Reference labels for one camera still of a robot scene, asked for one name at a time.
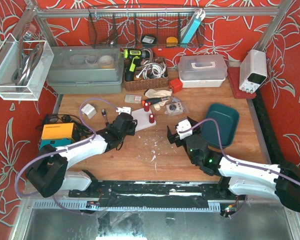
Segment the white peg board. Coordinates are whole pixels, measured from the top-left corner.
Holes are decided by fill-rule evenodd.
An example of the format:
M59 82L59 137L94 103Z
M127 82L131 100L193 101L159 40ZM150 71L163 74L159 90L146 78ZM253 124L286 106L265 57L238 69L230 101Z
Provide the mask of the white peg board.
M154 120L153 123L150 123L149 117L150 115L154 115L151 109L149 111L145 111L143 108L140 108L132 111L131 115L134 120L137 120L137 126L135 128L136 132L150 128L157 124L156 120Z

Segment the red spring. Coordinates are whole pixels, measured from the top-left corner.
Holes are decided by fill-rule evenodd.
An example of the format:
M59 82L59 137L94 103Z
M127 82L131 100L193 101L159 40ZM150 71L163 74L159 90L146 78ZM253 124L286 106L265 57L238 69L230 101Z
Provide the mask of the red spring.
M143 109L145 112L149 112L150 111L150 103L149 102L145 102L143 105Z
M154 124L155 123L155 116L154 116L154 114L150 114L148 120L149 120L150 124Z

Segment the red handled ratchet wrench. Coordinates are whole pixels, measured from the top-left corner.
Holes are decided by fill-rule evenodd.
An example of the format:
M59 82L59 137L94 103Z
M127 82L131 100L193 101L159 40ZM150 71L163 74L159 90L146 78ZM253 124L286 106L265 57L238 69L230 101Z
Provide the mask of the red handled ratchet wrench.
M109 124L109 120L108 120L108 115L107 115L107 111L105 108L101 109L101 115L104 119L105 125L107 126Z

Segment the teal plastic tray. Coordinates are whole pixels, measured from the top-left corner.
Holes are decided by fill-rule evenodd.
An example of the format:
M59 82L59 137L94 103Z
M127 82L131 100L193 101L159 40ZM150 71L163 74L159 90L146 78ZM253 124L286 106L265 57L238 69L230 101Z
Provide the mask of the teal plastic tray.
M227 105L213 103L209 106L205 118L214 119L219 127L222 148L229 147L234 140L240 119L239 112ZM209 120L202 124L201 137L210 147L220 149L216 125Z

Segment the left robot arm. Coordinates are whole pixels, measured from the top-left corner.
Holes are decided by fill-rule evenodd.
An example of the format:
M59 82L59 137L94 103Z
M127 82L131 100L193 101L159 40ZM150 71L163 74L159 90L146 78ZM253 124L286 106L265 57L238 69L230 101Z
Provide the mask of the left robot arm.
M122 112L89 138L60 147L45 145L36 161L26 168L26 178L44 198L58 191L86 192L93 186L93 175L69 168L92 156L119 150L126 136L135 135L137 125L132 115Z

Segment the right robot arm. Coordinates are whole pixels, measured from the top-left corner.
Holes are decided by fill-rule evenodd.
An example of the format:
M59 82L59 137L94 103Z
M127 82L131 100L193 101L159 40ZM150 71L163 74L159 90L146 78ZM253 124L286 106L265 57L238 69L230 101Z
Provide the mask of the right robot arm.
M219 176L225 190L234 195L252 195L280 201L286 208L300 213L300 169L289 161L264 164L214 151L201 137L200 123L187 117L167 130L167 139L182 146L190 162L206 175Z

